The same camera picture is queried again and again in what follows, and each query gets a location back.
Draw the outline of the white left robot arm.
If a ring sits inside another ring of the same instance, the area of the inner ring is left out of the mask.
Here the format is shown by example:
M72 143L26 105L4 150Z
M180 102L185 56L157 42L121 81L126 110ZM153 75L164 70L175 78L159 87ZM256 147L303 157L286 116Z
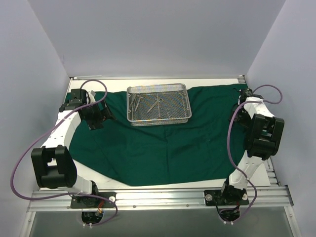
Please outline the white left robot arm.
M100 195L95 191L95 183L78 175L69 147L83 120L89 130L96 130L103 128L102 123L105 120L114 118L105 100L96 102L91 92L88 93L88 98L74 96L63 104L59 109L55 128L43 145L31 152L38 186L82 195L81 200L88 207L96 206Z

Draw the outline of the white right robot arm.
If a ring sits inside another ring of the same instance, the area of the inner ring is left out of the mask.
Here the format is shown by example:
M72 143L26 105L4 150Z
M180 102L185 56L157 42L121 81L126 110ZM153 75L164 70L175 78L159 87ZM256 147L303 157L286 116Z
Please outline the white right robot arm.
M282 118L273 115L261 96L240 96L236 110L232 114L227 135L227 153L235 170L228 176L219 198L223 203L232 203L237 193L244 191L257 168L279 149L285 125ZM238 164L231 154L231 131L234 122L241 122L246 128L244 153Z

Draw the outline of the metal mesh instrument tray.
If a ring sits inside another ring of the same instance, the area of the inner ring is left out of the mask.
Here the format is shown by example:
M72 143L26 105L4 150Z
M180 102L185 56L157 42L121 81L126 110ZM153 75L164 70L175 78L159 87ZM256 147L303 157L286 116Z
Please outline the metal mesh instrument tray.
M131 109L132 96L144 96L136 111ZM149 113L147 110L160 97L163 102L157 104ZM127 120L132 126L154 126L186 123L192 117L187 88L182 83L131 86L127 88ZM171 111L170 119L158 119Z

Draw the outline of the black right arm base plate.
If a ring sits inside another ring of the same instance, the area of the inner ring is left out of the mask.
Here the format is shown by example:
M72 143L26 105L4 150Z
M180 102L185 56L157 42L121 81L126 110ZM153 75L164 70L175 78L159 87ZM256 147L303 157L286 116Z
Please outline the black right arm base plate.
M233 189L232 191L204 190L206 206L237 206L248 205L249 199L246 190Z

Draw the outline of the green surgical cloth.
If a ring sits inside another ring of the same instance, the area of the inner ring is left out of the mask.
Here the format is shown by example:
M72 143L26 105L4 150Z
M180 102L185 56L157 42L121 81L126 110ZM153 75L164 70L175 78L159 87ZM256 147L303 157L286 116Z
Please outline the green surgical cloth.
M227 178L234 170L227 153L232 107L242 84L188 90L192 117L187 123L134 127L126 118L126 93L97 92L116 120L89 130L82 122L70 144L72 158L131 186L196 182ZM235 164L244 153L244 129L234 124L231 154Z

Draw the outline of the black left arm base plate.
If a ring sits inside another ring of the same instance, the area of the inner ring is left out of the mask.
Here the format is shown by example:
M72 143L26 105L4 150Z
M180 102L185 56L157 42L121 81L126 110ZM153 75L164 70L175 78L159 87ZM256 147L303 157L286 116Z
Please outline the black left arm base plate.
M100 192L99 197L106 198L112 202L116 202L116 192ZM104 201L98 197L87 196L72 196L70 208L72 209L85 209L85 208L114 208L114 205L109 201Z

